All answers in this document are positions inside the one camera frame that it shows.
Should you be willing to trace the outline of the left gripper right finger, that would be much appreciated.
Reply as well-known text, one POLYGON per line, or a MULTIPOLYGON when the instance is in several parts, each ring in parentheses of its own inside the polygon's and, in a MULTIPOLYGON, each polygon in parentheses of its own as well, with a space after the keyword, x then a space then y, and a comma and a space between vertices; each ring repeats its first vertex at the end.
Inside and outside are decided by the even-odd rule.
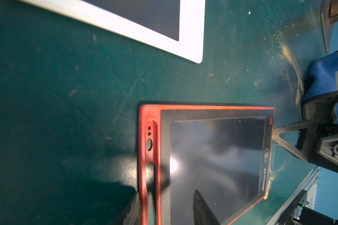
POLYGON ((220 225, 198 190, 193 193, 193 217, 195 225, 220 225))

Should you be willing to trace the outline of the blue wiping cloth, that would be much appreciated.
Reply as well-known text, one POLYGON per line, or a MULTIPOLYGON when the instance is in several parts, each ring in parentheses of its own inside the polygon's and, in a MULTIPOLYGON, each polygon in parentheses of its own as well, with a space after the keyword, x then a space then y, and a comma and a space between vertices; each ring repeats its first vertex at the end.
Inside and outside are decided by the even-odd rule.
POLYGON ((304 82, 303 119, 338 123, 336 76, 338 51, 315 61, 304 82))

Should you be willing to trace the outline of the red frame drawing tablet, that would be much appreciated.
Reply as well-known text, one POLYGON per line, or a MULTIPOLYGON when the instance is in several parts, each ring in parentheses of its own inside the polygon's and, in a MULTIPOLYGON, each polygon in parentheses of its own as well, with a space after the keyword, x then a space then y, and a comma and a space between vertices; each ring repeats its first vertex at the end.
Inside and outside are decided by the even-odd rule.
POLYGON ((273 107, 145 104, 139 109, 139 193, 148 223, 146 166, 153 164, 158 225, 195 225, 198 190, 221 225, 264 199, 273 107))

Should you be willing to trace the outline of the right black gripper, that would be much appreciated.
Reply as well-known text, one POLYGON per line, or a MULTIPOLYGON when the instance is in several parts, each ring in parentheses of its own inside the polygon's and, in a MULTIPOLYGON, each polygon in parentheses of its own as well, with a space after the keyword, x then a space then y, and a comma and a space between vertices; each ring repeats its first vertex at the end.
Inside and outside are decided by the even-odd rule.
POLYGON ((302 161, 338 173, 338 123, 302 121, 277 127, 273 141, 302 161))

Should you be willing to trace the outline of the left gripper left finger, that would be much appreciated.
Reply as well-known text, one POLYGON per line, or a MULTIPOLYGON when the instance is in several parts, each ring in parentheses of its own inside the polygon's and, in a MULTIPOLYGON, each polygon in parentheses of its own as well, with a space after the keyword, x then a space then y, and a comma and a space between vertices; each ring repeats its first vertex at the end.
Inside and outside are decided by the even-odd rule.
POLYGON ((142 203, 137 192, 122 211, 115 225, 141 225, 142 224, 142 203))

